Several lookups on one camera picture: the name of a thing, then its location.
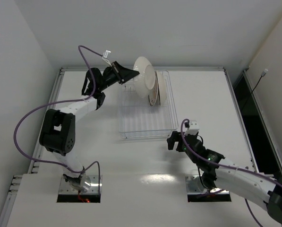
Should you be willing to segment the floral orange-rim plate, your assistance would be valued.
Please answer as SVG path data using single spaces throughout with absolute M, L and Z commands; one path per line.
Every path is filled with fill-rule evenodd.
M 161 72 L 157 71 L 156 73 L 157 73 L 158 86 L 159 86 L 160 106 L 165 106 L 167 100 L 166 81 Z
M 133 78 L 135 91 L 140 98 L 145 98 L 155 85 L 154 68 L 147 58 L 140 56 L 135 61 L 133 70 L 139 72 L 139 75 Z

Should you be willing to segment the sunburst pattern plate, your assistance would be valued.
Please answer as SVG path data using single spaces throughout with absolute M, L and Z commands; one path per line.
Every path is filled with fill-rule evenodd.
M 156 81 L 153 89 L 150 91 L 150 93 L 148 95 L 148 100 L 149 100 L 150 106 L 154 106 L 156 104 L 156 101 L 158 99 L 158 95 L 159 95 L 159 86 L 158 86 L 158 82 Z

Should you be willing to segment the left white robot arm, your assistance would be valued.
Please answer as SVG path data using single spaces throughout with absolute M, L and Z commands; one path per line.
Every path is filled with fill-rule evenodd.
M 91 68 L 86 72 L 82 96 L 61 109 L 49 109 L 45 113 L 39 142 L 51 152 L 63 167 L 63 178 L 73 189 L 87 191 L 91 181 L 85 174 L 85 167 L 73 150 L 76 140 L 76 123 L 83 117 L 98 110 L 104 103 L 104 90 L 115 83 L 124 84 L 138 76 L 116 61 L 104 71 Z

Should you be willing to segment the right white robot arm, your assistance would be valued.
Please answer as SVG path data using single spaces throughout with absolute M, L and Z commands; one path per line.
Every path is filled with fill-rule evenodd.
M 282 224 L 282 175 L 274 178 L 239 167 L 224 155 L 205 148 L 197 135 L 173 131 L 168 149 L 184 152 L 203 171 L 201 182 L 211 190 L 230 191 L 265 210 Z

